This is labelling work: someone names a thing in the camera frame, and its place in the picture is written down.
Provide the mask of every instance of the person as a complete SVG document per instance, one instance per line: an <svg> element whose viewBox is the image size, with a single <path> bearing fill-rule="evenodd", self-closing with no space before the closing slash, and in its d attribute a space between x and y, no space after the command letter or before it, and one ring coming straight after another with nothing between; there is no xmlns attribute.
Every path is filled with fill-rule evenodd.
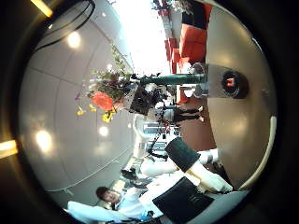
<svg viewBox="0 0 299 224"><path fill-rule="evenodd" d="M200 114L204 110L203 106L200 106L198 109L181 109L177 106L165 106L165 107L157 107L148 113L148 117L150 119L155 119L157 121L161 121L162 123L170 123L177 124L183 120L187 119L199 119L204 122L205 119Z"/></svg>
<svg viewBox="0 0 299 224"><path fill-rule="evenodd" d="M140 201L139 197L144 193L143 189L129 188L124 193L118 193L113 189L109 189L105 186L98 187L95 191L98 199L111 203L112 208L123 215L135 218L146 219L151 209L145 207ZM159 217L163 214L153 214L153 217Z"/></svg>

